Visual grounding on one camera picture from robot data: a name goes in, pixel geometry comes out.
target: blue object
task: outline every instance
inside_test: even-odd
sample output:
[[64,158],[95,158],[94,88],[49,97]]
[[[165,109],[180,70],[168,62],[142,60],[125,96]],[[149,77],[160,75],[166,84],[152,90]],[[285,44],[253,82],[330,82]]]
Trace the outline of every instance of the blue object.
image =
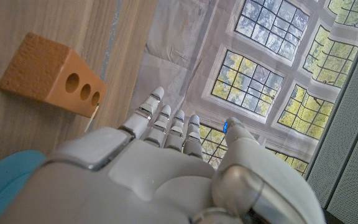
[[45,156],[35,150],[17,152],[0,160],[0,215],[44,160]]
[[227,132],[227,121],[225,121],[223,125],[223,133],[226,134],[226,132]]

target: wooden block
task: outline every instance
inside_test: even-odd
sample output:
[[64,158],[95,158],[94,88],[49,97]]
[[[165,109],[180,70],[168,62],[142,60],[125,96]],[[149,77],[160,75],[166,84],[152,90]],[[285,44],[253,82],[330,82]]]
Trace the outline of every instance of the wooden block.
[[107,86],[70,47],[28,33],[0,89],[91,117]]

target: glass window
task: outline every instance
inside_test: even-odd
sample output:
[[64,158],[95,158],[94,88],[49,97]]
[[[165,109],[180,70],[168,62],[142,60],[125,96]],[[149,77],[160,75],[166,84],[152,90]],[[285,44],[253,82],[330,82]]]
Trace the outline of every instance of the glass window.
[[278,122],[299,133],[320,139],[333,106],[332,103],[313,97],[304,88],[295,85]]
[[247,0],[235,31],[291,60],[308,19],[286,0]]
[[303,68],[313,79],[341,88],[358,47],[331,40],[328,35],[329,31],[320,26]]
[[270,152],[274,153],[280,159],[284,160],[288,165],[290,165],[292,168],[294,168],[296,171],[298,171],[302,176],[305,175],[305,172],[309,165],[307,162],[297,159],[295,157],[284,155],[282,153],[276,152],[269,148],[266,148],[266,149],[269,150]]
[[[227,151],[227,144],[224,138],[224,133],[214,128],[210,128],[204,124],[200,124],[201,145],[203,147],[203,160],[211,164],[217,169],[222,161],[223,156]],[[292,168],[296,169],[301,175],[305,174],[308,163],[297,158],[286,156],[282,153],[275,152],[268,149],[277,157],[287,162]]]
[[267,116],[282,81],[280,75],[228,50],[212,95]]
[[328,8],[337,14],[335,22],[358,28],[358,0],[330,0]]

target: white robotic hand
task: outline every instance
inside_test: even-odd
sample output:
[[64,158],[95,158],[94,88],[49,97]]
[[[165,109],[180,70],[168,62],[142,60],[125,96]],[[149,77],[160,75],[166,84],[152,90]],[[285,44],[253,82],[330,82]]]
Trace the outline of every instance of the white robotic hand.
[[235,118],[225,124],[229,149],[217,171],[201,159],[197,115],[183,143],[177,111],[161,148],[169,106],[145,132],[162,97],[158,87],[119,129],[62,144],[0,223],[324,223],[302,177]]

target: wood grain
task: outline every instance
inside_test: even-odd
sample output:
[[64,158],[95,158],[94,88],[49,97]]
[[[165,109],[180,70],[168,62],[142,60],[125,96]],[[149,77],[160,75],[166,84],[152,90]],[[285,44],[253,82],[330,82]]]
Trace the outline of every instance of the wood grain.
[[[95,128],[116,127],[126,117],[156,2],[122,3],[106,73],[108,91]],[[108,0],[0,0],[0,79],[28,32],[74,48],[99,74],[116,4]],[[62,109],[0,91],[0,159],[26,149],[48,154],[63,141],[81,136],[87,121]]]
[[108,64],[109,75],[106,75],[109,89],[100,106],[95,128],[117,128],[124,122],[143,56],[135,52],[145,47],[156,6],[156,0],[123,1],[116,30],[118,35],[111,51],[113,60]]

